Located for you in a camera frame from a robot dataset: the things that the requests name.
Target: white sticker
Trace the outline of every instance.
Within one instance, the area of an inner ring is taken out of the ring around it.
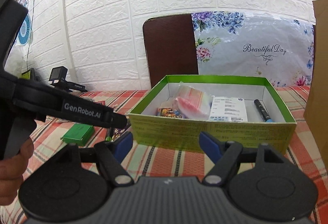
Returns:
[[[225,96],[214,97],[209,120],[247,122],[244,99]]]

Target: human hand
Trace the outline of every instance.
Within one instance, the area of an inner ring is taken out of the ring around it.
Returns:
[[[17,190],[23,183],[28,160],[33,155],[34,145],[29,138],[16,156],[0,160],[0,206],[10,205],[17,196]]]

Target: brown board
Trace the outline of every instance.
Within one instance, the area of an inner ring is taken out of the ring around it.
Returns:
[[[149,19],[143,35],[151,87],[165,75],[198,74],[191,14]]]

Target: black cable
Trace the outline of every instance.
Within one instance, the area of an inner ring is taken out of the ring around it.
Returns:
[[[34,3],[35,0],[33,0],[33,10],[32,10],[32,20],[31,20],[31,35],[30,35],[30,41],[28,42],[28,49],[27,49],[27,57],[26,57],[26,71],[28,71],[28,53],[30,51],[30,45],[31,45],[31,37],[32,37],[32,25],[33,25],[33,17],[34,17]]]

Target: green box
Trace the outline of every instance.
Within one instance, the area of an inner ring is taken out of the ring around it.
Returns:
[[[160,103],[173,97],[179,83],[215,96],[245,99],[248,122],[221,122],[156,116]],[[260,118],[254,100],[261,101],[273,123]],[[217,75],[168,75],[131,110],[133,136],[139,144],[201,152],[198,136],[210,132],[222,141],[234,140],[245,147],[267,142],[285,153],[296,128],[296,121],[271,83],[263,77]]]
[[[95,129],[92,125],[75,123],[61,139],[67,144],[75,143],[79,146],[85,146],[94,132]]]

